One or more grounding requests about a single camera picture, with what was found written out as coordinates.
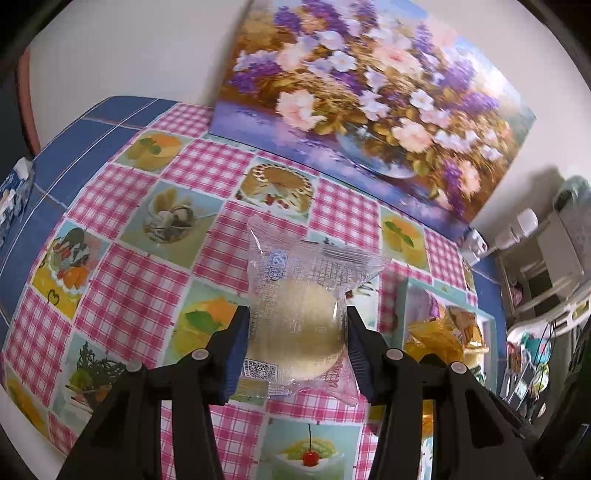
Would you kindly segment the white teal-rimmed tray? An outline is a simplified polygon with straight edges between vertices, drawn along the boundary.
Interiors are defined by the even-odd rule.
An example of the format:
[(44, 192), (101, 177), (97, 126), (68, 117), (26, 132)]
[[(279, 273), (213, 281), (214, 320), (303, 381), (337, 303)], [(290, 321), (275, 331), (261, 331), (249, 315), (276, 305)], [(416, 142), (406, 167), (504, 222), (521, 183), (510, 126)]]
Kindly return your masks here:
[(450, 364), (462, 360), (491, 391), (499, 377), (494, 317), (467, 303), (450, 288), (409, 278), (397, 287), (397, 324), (392, 346), (421, 360), (436, 354)]

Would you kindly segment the beige swiss roll packet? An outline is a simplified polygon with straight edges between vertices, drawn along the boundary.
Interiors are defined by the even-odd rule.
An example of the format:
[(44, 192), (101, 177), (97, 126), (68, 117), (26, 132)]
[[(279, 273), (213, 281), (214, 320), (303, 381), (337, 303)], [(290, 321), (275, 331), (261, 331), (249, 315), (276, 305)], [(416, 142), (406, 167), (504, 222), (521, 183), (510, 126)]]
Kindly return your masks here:
[(484, 336), (477, 322), (477, 316), (475, 313), (457, 306), (449, 306), (448, 312), (452, 321), (461, 333), (465, 349), (484, 349), (486, 347)]

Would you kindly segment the white shelf unit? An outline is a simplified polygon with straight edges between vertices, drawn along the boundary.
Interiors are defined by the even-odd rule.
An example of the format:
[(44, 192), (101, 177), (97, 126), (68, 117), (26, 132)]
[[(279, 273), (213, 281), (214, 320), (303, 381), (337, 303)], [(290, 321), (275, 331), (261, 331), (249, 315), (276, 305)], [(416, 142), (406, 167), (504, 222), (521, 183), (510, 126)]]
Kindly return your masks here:
[(549, 215), (496, 258), (512, 340), (564, 335), (590, 317), (590, 182), (566, 180)]

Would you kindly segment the yellow clear cake packet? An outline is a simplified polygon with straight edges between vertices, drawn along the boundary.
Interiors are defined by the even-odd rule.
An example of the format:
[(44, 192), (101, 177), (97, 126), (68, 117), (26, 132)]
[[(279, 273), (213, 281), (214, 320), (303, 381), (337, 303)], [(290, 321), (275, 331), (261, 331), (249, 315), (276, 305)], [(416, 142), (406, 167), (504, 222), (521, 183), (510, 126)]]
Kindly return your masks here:
[(408, 326), (404, 351), (416, 361), (434, 354), (450, 365), (465, 360), (462, 343), (443, 320), (414, 322)]

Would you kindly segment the checkered picture tablecloth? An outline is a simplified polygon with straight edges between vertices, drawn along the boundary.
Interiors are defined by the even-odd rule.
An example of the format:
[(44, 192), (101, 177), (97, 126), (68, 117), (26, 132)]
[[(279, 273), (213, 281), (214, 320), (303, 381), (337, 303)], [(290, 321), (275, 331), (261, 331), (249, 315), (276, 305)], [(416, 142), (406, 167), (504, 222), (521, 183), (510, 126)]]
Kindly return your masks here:
[[(108, 98), (35, 158), (23, 217), (1, 250), (1, 384), (23, 428), (58, 455), (87, 416), (67, 381), (79, 352), (96, 360), (172, 361), (209, 337), (198, 312), (218, 318), (247, 296), (246, 222), (236, 198), (269, 153), (209, 133), (211, 109), (144, 97)], [(164, 187), (207, 211), (182, 261), (149, 249), (140, 210)]]

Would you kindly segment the blue white tissue pack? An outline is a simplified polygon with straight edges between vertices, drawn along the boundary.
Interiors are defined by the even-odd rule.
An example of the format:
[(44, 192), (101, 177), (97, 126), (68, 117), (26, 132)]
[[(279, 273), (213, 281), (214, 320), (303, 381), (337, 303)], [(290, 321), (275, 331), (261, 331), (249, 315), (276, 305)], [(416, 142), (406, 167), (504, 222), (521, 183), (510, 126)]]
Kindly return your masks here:
[(28, 203), (34, 183), (33, 162), (21, 157), (1, 184), (0, 246), (3, 246), (13, 222)]

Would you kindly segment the purple swiss roll packet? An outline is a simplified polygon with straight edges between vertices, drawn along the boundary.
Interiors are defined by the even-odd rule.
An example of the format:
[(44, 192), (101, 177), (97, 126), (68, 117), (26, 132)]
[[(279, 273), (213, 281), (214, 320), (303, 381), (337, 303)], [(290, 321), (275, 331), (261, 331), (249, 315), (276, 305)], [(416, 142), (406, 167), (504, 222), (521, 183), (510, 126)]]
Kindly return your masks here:
[(407, 297), (407, 320), (409, 323), (430, 322), (444, 319), (445, 304), (433, 293), (413, 287)]

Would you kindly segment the cluttered basket of items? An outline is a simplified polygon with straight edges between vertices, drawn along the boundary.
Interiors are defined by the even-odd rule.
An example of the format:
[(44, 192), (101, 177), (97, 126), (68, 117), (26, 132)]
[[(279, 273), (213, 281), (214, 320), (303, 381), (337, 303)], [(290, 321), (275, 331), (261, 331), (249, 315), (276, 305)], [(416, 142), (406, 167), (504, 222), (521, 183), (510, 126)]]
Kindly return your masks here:
[(543, 395), (550, 383), (554, 322), (541, 333), (525, 331), (516, 341), (508, 341), (507, 367), (500, 390), (501, 398), (523, 419), (533, 424), (546, 411)]

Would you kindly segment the flower painting canvas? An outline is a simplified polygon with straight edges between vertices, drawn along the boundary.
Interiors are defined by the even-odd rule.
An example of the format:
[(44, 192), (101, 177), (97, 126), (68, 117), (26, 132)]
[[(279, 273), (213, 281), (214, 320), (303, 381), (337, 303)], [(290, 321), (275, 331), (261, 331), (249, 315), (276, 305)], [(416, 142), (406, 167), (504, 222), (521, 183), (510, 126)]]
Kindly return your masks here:
[(254, 1), (211, 131), (457, 240), (535, 120), (475, 45), (410, 1)]

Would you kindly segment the round pastry clear wrapper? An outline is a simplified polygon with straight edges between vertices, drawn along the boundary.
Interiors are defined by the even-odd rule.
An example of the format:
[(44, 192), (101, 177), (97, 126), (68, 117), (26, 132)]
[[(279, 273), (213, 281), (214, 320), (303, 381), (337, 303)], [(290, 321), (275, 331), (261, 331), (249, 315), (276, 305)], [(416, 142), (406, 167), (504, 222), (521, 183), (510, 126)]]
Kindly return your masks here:
[(320, 390), (355, 406), (346, 293), (379, 275), (388, 259), (304, 240), (259, 215), (246, 229), (250, 319), (243, 391), (272, 399)]

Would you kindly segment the white bulb socket lamp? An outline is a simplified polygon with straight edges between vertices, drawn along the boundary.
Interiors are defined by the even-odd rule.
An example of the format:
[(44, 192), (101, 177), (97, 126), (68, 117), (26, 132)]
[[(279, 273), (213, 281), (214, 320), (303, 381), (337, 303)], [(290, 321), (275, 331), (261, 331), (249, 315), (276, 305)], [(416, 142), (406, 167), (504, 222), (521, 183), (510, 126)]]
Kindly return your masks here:
[(494, 237), (491, 243), (487, 243), (478, 230), (471, 229), (464, 237), (460, 247), (460, 254), (469, 266), (474, 266), (498, 250), (507, 250), (519, 244), (532, 235), (538, 225), (539, 221), (536, 213), (527, 208), (509, 222)]

